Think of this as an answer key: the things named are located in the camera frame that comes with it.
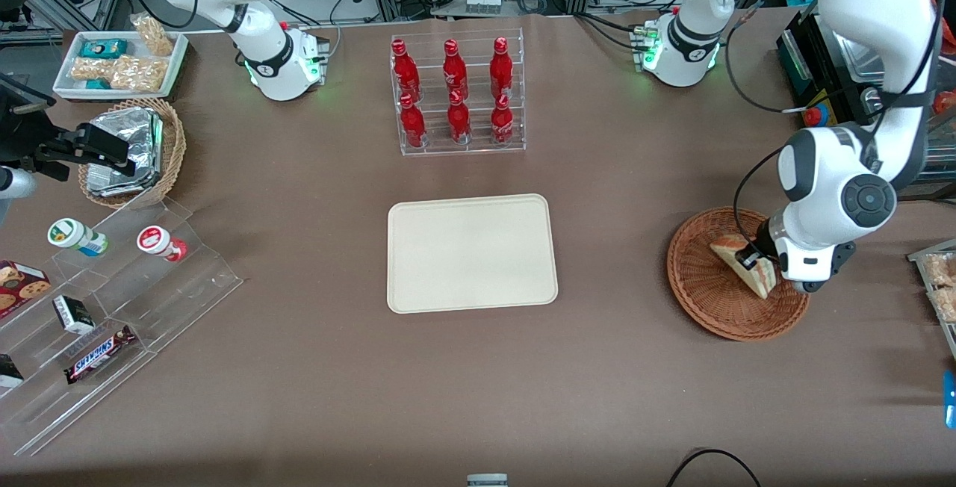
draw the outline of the table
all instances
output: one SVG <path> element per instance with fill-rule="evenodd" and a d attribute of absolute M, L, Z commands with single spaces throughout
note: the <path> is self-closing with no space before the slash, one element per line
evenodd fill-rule
<path fill-rule="evenodd" d="M 774 48 L 791 16 L 759 11 L 730 48 L 742 85 L 772 105 L 792 103 Z M 528 151 L 400 156 L 390 35 L 511 25 L 526 37 Z M 444 487 L 506 472 L 514 487 L 658 486 L 706 446 L 765 485 L 953 483 L 940 391 L 952 358 L 905 255 L 952 238 L 954 209 L 901 205 L 794 330 L 732 343 L 680 310 L 665 250 L 684 219 L 730 203 L 795 120 L 747 106 L 723 58 L 673 89 L 571 18 L 344 38 L 326 86 L 278 103 L 232 63 L 228 37 L 191 37 L 189 91 L 174 103 L 188 150 L 171 195 L 248 282 L 37 457 L 0 447 L 0 484 Z M 72 127 L 104 109 L 61 102 L 51 117 Z M 553 304 L 388 310 L 393 204 L 526 192 L 552 211 Z M 742 200 L 784 203 L 772 167 Z M 0 229 L 3 255 L 43 261 L 52 221 L 106 214 L 74 180 L 41 180 Z M 707 456 L 678 483 L 703 484 L 748 478 Z"/>

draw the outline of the foil-wrapped food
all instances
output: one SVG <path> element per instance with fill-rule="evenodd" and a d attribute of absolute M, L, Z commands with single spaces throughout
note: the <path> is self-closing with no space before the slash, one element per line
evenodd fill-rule
<path fill-rule="evenodd" d="M 90 164 L 86 188 L 98 197 L 119 196 L 148 190 L 163 175 L 163 119 L 152 108 L 136 106 L 106 112 L 90 120 L 99 128 L 129 143 L 133 175 Z"/>

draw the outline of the acrylic bottle rack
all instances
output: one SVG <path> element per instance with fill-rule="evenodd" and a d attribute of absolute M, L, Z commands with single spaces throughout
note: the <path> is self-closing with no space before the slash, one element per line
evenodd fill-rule
<path fill-rule="evenodd" d="M 39 452 L 242 283 L 202 244 L 188 224 L 190 211 L 150 198 L 141 195 L 93 227 L 110 241 L 98 258 L 72 249 L 54 255 L 42 266 L 52 289 L 0 320 L 0 352 L 24 378 L 0 388 L 0 429 L 17 456 Z M 187 243 L 185 258 L 171 263 L 137 248 L 136 236 L 154 224 Z M 81 300 L 96 328 L 83 336 L 64 331 L 52 307 L 59 294 Z M 124 325 L 137 340 L 67 385 L 63 370 Z"/>
<path fill-rule="evenodd" d="M 506 146 L 498 146 L 491 139 L 491 112 L 494 99 L 491 96 L 491 58 L 494 55 L 494 39 L 508 39 L 508 53 L 512 56 L 512 95 L 513 115 L 512 139 Z M 450 31 L 443 34 L 404 34 L 392 35 L 392 39 L 403 39 L 419 69 L 421 80 L 421 101 L 418 107 L 424 116 L 427 146 L 417 148 L 406 142 L 402 130 L 402 95 L 399 82 L 392 70 L 392 92 L 395 100 L 395 119 L 399 127 L 399 143 L 402 154 L 406 156 L 427 156 L 462 154 L 471 152 L 523 151 L 528 140 L 528 126 L 525 120 L 525 39 L 521 28 L 489 31 Z M 464 58 L 468 71 L 468 112 L 471 114 L 471 141 L 460 146 L 451 139 L 448 125 L 448 91 L 444 83 L 444 41 L 455 39 L 458 50 Z M 391 67 L 394 68 L 395 56 L 392 55 Z"/>

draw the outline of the round wicker tray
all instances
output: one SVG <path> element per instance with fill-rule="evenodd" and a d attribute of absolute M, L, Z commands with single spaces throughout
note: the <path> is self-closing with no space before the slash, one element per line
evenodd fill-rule
<path fill-rule="evenodd" d="M 765 220 L 758 212 L 740 209 L 747 232 Z M 710 243 L 737 232 L 733 208 L 711 208 L 683 223 L 667 249 L 667 279 L 680 306 L 693 320 L 718 336 L 737 341 L 776 338 L 806 313 L 809 294 L 799 293 L 777 271 L 777 286 L 762 300 L 741 282 Z"/>
<path fill-rule="evenodd" d="M 182 166 L 182 156 L 185 154 L 185 133 L 182 131 L 182 122 L 176 115 L 176 110 L 163 99 L 129 99 L 123 100 L 118 105 L 109 109 L 110 112 L 122 110 L 124 108 L 133 108 L 140 106 L 143 108 L 152 108 L 156 110 L 160 117 L 163 117 L 163 177 L 147 191 L 149 195 L 144 196 L 148 200 L 160 201 L 165 195 L 170 193 L 176 178 L 179 177 L 180 167 Z M 86 189 L 86 174 L 89 171 L 88 166 L 79 167 L 79 190 L 83 195 L 96 204 L 105 205 L 109 208 L 120 208 L 139 194 L 123 194 L 119 196 L 97 197 Z"/>

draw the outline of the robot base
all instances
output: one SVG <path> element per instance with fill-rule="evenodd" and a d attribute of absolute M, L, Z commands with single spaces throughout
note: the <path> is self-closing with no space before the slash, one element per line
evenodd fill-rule
<path fill-rule="evenodd" d="M 631 45 L 642 50 L 634 52 L 634 66 L 638 72 L 649 72 L 667 85 L 688 87 L 702 81 L 717 63 L 720 45 L 714 47 L 709 61 L 687 61 L 667 38 L 667 25 L 673 18 L 673 14 L 665 14 L 631 32 Z"/>
<path fill-rule="evenodd" d="M 301 30 L 287 30 L 293 39 L 293 54 L 274 76 L 256 75 L 246 62 L 252 83 L 272 100 L 292 100 L 314 85 L 325 83 L 329 65 L 329 44 L 318 43 L 314 35 Z"/>

